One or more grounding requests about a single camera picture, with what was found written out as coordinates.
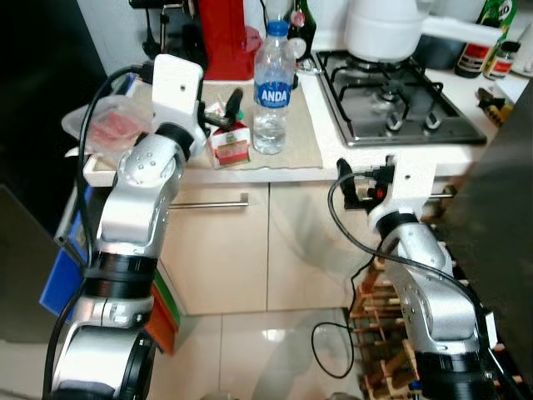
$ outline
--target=white floor tile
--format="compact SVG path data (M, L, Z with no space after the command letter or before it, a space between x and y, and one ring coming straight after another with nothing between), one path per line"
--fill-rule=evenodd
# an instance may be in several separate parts
M158 353L154 363L151 400L200 400L218 390L221 316L185 317L176 353Z
M344 318L333 310L223 316L220 388L240 400L326 400L334 392L361 397L358 367L336 380L316 364L311 330L321 321ZM320 329L316 350L327 368L343 373L350 357L346 330Z

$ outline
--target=countertop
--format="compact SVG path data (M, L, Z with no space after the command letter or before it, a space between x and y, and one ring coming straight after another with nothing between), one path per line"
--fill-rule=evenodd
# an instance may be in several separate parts
M452 71L426 71L433 82L444 83L443 93L449 100L487 137L487 145L497 133L497 128L477 107L478 88L491 90L494 82L482 75L475 79L456 76ZM311 114L316 141L321 151L323 168L270 169L256 170L212 170L189 168L184 175L184 183L278 183L334 180L337 175L336 160L345 158L354 170L365 170L384 163L385 157L396 154L401 157L431 158L437 161L437 176L458 176L468 171L486 149L485 146L468 145L425 145L347 148L341 141L341 133L329 111L327 99L322 92L317 76L299 74L300 84ZM521 79L509 76L506 79ZM85 175L93 186L110 186L114 171L94 172L96 159L87 163Z

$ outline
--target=black cable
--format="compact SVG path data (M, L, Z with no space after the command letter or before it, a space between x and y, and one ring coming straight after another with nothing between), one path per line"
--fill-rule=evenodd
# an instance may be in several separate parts
M89 214L87 210L87 204L85 203L85 190L87 188L87 182L83 176L83 167L85 166L85 145L87 142L87 134L90 127L92 115L94 109L97 106L98 100L109 89L111 83L125 75L127 73L140 73L141 67L131 66L119 69L118 71L109 75L109 77L100 86L97 92L92 97L91 102L87 106L87 111L83 117L82 127L80 131L80 144L77 157L77 174L76 174L76 186L77 186L77 207L79 208L80 218L83 227L83 234L85 235L85 242L87 248L87 260L84 268L90 268L92 266L92 253L93 253L93 236L92 229L89 221ZM52 391L53 380L53 364L56 355L57 342L59 341L59 335L61 334L62 327L67 320L68 314L72 311L76 301L82 296L83 289L85 288L85 279L82 280L78 290L70 297L68 303L65 305L56 322L54 323L50 339L48 340L47 356L44 364L44 377L42 380L42 399L45 400L49 397Z
M504 380L506 382L506 386L512 391L513 396L515 396L515 398L526 400L526 398L522 394L521 390L518 388L518 385L516 384L515 379L511 376L511 374L508 371L506 371L501 366L500 362L496 358L496 355L494 354L492 349L488 348L487 351L489 352L489 355L491 356L492 362L496 366L496 370L498 371L498 374L500 375L500 377L504 378ZM531 395L532 394L531 393L531 389L529 388L529 386L527 386L527 387L528 387L528 391L529 391L529 393Z
M53 362L56 356L57 341L59 340L61 329L65 321L67 320L68 314L70 314L77 300L80 298L80 296L82 296L84 288L85 279L82 280L82 283L80 284L78 290L70 297L68 303L65 305L53 325L52 334L50 335L50 340L48 341L47 356L44 362L44 378L42 380L42 400L47 400L50 396L50 392L52 391Z
M265 33L268 33L268 18L267 18L267 6L264 0L259 0L261 7L263 7L263 23L265 24Z
M495 365L496 369L498 370L498 373L501 375L501 378L504 379L507 383L507 385L512 389L513 393L515 394L517 399L520 400L526 400L524 396L522 396L520 389L516 385L515 380L511 377L509 373L507 373L501 365L497 362L494 354L491 351L491 346L489 344L488 334L487 334L487 327L486 327L486 320L483 316L483 309L481 308L481 305L476 297L476 295L467 287L462 285L461 283L457 282L453 277L448 276L447 274L434 269L433 267L429 267L421 262L417 262L414 260L410 260L409 258L404 258L400 256L395 256L393 254L389 254L386 252L382 252L380 248L373 249L368 247L367 245L359 242L351 233L346 229L344 224L341 222L341 219L337 215L335 211L335 206L333 204L333 194L335 193L336 189L346 180L351 178L368 178L368 176L363 172L353 172L349 173L347 175L344 175L342 177L339 177L333 185L331 185L331 188L329 190L329 193L327 194L327 206L330 210L331 217L333 218L333 221L337 225L337 227L341 230L341 232L344 234L344 236L354 245L356 245L358 248L363 250L366 253L369 253L373 255L374 257L379 258L385 258L386 260L393 261L395 263L402 263L409 265L410 267L416 268L420 271L424 271L425 273L436 275L441 281L445 281L449 283L451 286L455 287L457 290L459 290L462 294L464 294L472 303L474 306L474 311L476 315L476 328L478 333L478 340L480 341L480 353L485 352L486 358L482 358L482 361L491 360L492 363Z
M140 67L130 66L119 69L118 71L109 75L109 77L104 81L100 86L97 92L92 97L91 102L87 106L87 111L83 117L82 128L80 131L80 144L77 157L77 174L76 174L76 186L77 186L77 207L80 210L80 218L83 226L83 233L85 235L85 242L87 247L87 261L86 268L92 266L92 254L93 248L92 244L94 243L94 237L92 235L91 223L89 221L89 213L87 210L87 204L85 203L85 190L87 188L87 182L83 176L83 167L85 166L85 146L87 142L87 135L90 127L90 122L92 115L94 114L94 109L97 106L98 100L103 96L103 94L109 89L111 83L125 75L127 73L139 73L141 70Z
M351 295L351 304L350 304L350 308L348 308L348 312L350 313L351 310L353 309L353 306L355 305L356 303L356 285L355 283L353 282L359 275L361 275L361 273L367 269L368 267L371 266L371 264L373 263L374 261L374 257L371 258L371 260L369 262L367 262L365 265L363 265L361 268L359 268L357 270L356 273L354 273L351 277L350 277L350 283L351 283L351 290L352 290L352 295ZM324 365L321 363L320 361L320 358L318 358L318 355L316 354L316 348L315 348L315 331L319 328L319 327L323 327L323 326L332 326L332 327L337 327L337 328L343 328L343 329L346 329L346 331L348 332L348 338L350 339L350 349L351 349L351 356L350 356L350 362L348 363L348 367L346 368L346 371L341 374L341 375L336 375L335 373L332 373L330 371L328 371L326 369L326 367L324 367ZM355 353L355 348L354 348L354 343L353 343L353 339L351 338L351 329L350 329L350 325L347 323L346 325L342 325L340 323L336 323L336 322L319 322L317 325L315 325L311 331L311 350L313 351L313 356L315 357L315 360L316 360L316 363L318 364L318 366L321 368L322 371L324 371L324 373L326 373L327 375L329 375L330 377L332 378L335 378L335 379L343 379L345 377L348 376L348 374L350 373L351 369L353 368L353 365L354 363L356 362L356 353Z
M148 10L148 8L145 8L144 12L146 13L146 16L147 16L147 31L151 32L152 31L152 25L150 25L150 11Z

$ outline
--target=blue bottle label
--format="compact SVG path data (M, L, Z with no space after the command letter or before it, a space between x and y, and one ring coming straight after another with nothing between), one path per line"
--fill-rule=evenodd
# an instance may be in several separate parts
M255 101L267 108L283 108L291 101L291 87L286 82L255 84Z

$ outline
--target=cabinet door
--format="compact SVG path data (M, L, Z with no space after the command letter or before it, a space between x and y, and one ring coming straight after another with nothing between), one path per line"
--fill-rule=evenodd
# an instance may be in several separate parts
M328 182L271 185L268 310L350 304L350 276L370 256L348 242L331 219L329 187ZM376 247L379 237L368 229L365 212L346 212L340 189L335 205L352 234Z
M268 185L182 188L174 203L249 206L169 211L161 260L188 315L265 311Z

